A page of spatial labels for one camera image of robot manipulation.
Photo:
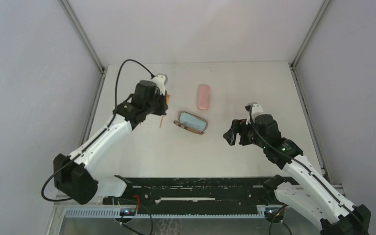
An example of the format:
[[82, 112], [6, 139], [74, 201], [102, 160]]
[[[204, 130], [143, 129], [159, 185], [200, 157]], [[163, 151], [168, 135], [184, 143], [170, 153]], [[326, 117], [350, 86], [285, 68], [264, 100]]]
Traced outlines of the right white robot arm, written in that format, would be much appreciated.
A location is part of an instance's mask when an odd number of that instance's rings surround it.
[[253, 121], [234, 119], [223, 138], [229, 145], [256, 145], [267, 159], [298, 183], [296, 189], [285, 177], [275, 175], [266, 182], [265, 203], [277, 200], [298, 212], [318, 228], [322, 235], [366, 235], [371, 212], [355, 205], [338, 192], [309, 162], [302, 149], [282, 137], [277, 122], [269, 114]]

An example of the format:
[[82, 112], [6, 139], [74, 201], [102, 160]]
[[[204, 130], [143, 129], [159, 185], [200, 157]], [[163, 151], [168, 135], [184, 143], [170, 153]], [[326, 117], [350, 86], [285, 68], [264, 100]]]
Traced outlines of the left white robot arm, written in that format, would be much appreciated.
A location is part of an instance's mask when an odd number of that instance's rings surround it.
[[126, 189], [124, 180], [114, 177], [101, 182], [93, 176], [94, 169], [114, 144], [131, 133], [148, 115], [166, 114], [166, 81], [163, 74], [141, 80], [134, 93], [115, 107], [110, 120], [92, 137], [67, 156], [58, 154], [53, 161], [55, 187], [81, 205], [96, 195], [122, 196]]

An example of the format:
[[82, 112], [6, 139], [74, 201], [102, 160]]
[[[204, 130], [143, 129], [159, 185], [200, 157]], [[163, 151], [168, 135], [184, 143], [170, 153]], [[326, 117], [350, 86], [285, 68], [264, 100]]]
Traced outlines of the pink glasses case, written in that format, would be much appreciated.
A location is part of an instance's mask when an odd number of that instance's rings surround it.
[[201, 84], [198, 87], [197, 108], [208, 110], [210, 107], [211, 88], [209, 85]]

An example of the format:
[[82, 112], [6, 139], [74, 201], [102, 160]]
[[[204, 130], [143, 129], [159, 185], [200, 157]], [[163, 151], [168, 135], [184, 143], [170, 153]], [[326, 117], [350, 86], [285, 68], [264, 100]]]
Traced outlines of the orange translucent sunglasses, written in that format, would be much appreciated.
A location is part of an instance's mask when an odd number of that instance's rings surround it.
[[[167, 94], [167, 95], [166, 95], [166, 97], [165, 97], [165, 104], [166, 104], [166, 105], [169, 104], [170, 97], [171, 97], [170, 94]], [[159, 128], [162, 128], [162, 126], [163, 126], [163, 120], [164, 120], [164, 117], [165, 117], [164, 115], [161, 116], [161, 121], [160, 121]]]

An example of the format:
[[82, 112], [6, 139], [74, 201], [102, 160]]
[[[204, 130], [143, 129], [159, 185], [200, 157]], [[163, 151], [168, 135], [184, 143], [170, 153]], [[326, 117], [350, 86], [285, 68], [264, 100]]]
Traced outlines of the light blue cloth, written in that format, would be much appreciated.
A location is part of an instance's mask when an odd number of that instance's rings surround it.
[[199, 132], [203, 132], [207, 127], [205, 120], [186, 112], [181, 113], [179, 121], [185, 126]]

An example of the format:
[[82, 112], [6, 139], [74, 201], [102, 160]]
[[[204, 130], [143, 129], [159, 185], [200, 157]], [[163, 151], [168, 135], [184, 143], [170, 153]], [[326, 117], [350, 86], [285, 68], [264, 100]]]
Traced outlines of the brown glasses case red stripe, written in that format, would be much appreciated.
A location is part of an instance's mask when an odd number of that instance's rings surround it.
[[177, 120], [174, 120], [173, 123], [184, 130], [198, 135], [203, 135], [208, 128], [207, 120], [186, 111], [180, 111]]

